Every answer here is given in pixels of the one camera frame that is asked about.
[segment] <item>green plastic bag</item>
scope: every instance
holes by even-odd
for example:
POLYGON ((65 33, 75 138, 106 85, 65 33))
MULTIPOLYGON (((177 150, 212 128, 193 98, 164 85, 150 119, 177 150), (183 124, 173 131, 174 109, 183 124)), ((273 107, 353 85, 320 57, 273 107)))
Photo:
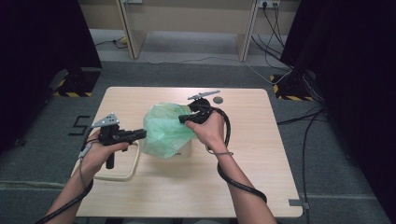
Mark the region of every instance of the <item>green plastic bag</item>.
POLYGON ((143 140, 143 153, 168 159, 178 153, 195 133, 178 120, 179 115, 189 115, 186 105, 159 103, 143 119, 147 136, 143 140))

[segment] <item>gray carpet floor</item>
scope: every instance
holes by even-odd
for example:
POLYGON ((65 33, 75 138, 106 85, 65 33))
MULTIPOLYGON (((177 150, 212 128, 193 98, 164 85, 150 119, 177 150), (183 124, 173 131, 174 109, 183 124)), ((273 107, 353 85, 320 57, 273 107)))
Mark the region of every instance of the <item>gray carpet floor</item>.
MULTIPOLYGON (((254 67, 269 79, 279 71, 254 67)), ((64 76, 53 81, 56 87, 64 76)), ((92 96, 54 96, 36 117, 25 135, 27 144, 0 155, 0 223, 33 223, 41 218, 56 198, 77 160, 83 136, 73 128, 91 125, 108 87, 211 87, 247 88, 268 91, 277 121, 294 119, 308 111, 318 111, 318 102, 278 100, 273 87, 245 66, 174 63, 103 62, 92 96)), ((280 125, 282 141, 301 198, 303 195, 302 151, 309 120, 280 125)), ((359 167, 347 159, 326 115, 317 117, 306 143, 306 190, 310 203, 310 223, 390 223, 359 167)), ((297 218, 279 218, 284 224, 306 223, 306 213, 297 218)), ((78 218, 85 223, 85 218, 78 218)), ((105 223, 90 218, 90 223, 105 223)))

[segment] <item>person's right arm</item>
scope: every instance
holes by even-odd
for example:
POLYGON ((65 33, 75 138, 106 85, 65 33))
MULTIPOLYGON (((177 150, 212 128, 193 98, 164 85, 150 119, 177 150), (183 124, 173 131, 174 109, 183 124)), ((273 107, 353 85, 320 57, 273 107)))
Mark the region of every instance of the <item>person's right arm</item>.
MULTIPOLYGON (((204 124, 186 121, 186 125, 195 132, 203 144, 212 149, 224 174, 236 182, 254 188, 248 177, 233 159, 233 156, 228 153, 229 150, 223 140, 224 120, 219 113, 213 112, 204 124)), ((228 184, 228 188, 233 198, 233 207, 240 224, 276 223, 271 210, 262 198, 230 184, 228 184)))

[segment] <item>black stand base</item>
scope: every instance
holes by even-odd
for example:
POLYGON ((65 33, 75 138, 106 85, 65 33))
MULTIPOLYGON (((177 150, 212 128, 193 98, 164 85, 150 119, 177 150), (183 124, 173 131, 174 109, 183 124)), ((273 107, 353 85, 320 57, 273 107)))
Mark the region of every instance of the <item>black stand base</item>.
POLYGON ((100 71, 83 71, 83 81, 75 81, 75 78, 67 74, 62 80, 54 95, 66 97, 89 97, 93 87, 100 76, 100 71))
POLYGON ((313 98, 306 90, 303 82, 296 87, 291 87, 288 83, 288 79, 284 75, 273 75, 271 81, 274 86, 274 92, 277 99, 281 100, 294 100, 294 101, 313 101, 313 98))

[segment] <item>person's left hand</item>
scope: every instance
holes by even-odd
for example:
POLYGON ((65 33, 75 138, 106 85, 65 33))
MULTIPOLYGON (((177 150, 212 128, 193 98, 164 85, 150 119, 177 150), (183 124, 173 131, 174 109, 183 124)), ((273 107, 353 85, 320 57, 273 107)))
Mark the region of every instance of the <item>person's left hand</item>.
POLYGON ((107 161, 107 158, 114 152, 123 150, 129 146, 129 143, 117 143, 111 146, 103 146, 99 143, 98 136, 100 130, 93 133, 87 140, 92 142, 92 147, 85 155, 82 162, 82 173, 87 176, 94 176, 100 171, 102 165, 107 161))

